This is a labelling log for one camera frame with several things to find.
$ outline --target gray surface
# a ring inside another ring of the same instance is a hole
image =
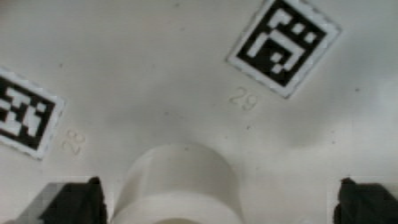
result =
[[[46,183],[92,175],[112,213],[138,155],[176,142],[231,164],[247,224],[330,223],[348,175],[396,192],[398,1],[311,0],[343,34],[289,100],[225,63],[261,3],[0,1],[0,64],[67,100],[42,162],[2,146],[0,222]],[[240,86],[250,111],[229,103]],[[69,129],[78,155],[60,147]]]

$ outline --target white cylinder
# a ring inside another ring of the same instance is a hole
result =
[[[241,224],[236,176],[213,150],[149,150],[128,172],[112,223]]]

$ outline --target cylindrical object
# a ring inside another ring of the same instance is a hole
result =
[[[241,224],[238,181],[213,150],[167,145],[138,159],[114,224]]]

